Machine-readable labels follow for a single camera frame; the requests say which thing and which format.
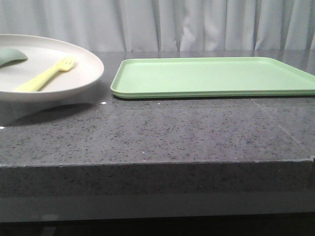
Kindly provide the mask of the white curtain backdrop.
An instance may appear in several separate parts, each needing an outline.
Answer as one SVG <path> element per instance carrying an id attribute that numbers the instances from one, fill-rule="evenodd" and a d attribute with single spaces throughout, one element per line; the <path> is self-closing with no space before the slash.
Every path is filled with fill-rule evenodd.
<path id="1" fill-rule="evenodd" d="M 307 50 L 312 0 L 3 0 L 2 34 L 91 51 Z"/>

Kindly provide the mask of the light green serving tray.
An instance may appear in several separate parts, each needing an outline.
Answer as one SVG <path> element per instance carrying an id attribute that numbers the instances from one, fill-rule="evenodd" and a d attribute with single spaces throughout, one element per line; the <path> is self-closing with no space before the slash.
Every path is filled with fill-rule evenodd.
<path id="1" fill-rule="evenodd" d="M 315 77 L 266 57 L 126 59 L 110 89 L 125 99 L 308 96 Z"/>

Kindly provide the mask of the yellow plastic fork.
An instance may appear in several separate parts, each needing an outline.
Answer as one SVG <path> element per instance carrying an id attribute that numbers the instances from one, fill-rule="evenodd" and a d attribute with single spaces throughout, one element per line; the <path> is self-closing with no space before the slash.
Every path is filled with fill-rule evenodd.
<path id="1" fill-rule="evenodd" d="M 58 72 L 68 72 L 75 65 L 76 59 L 72 56 L 66 56 L 56 64 L 54 64 L 51 68 L 37 75 L 33 79 L 27 81 L 26 83 L 20 85 L 15 89 L 16 92 L 31 92 L 31 91 L 39 91 L 45 84 Z"/>

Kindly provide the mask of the green plastic spoon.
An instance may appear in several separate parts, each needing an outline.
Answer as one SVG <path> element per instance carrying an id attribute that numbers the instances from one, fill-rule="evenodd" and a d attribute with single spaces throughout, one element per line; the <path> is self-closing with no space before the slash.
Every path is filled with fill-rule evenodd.
<path id="1" fill-rule="evenodd" d="M 0 66 L 5 67 L 17 61 L 25 61 L 28 57 L 20 50 L 4 48 L 0 50 Z"/>

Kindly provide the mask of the white round plate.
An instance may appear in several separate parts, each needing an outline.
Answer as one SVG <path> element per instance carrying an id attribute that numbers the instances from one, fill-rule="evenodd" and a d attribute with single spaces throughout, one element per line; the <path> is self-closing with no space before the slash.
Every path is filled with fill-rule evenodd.
<path id="1" fill-rule="evenodd" d="M 18 34 L 2 34 L 1 48 L 23 52 L 24 62 L 1 67 L 0 99 L 12 102 L 46 102 L 76 95 L 89 89 L 104 72 L 104 65 L 93 53 L 79 46 L 56 39 Z M 66 56 L 75 58 L 74 67 L 59 72 L 37 92 L 16 92 L 15 89 Z"/>

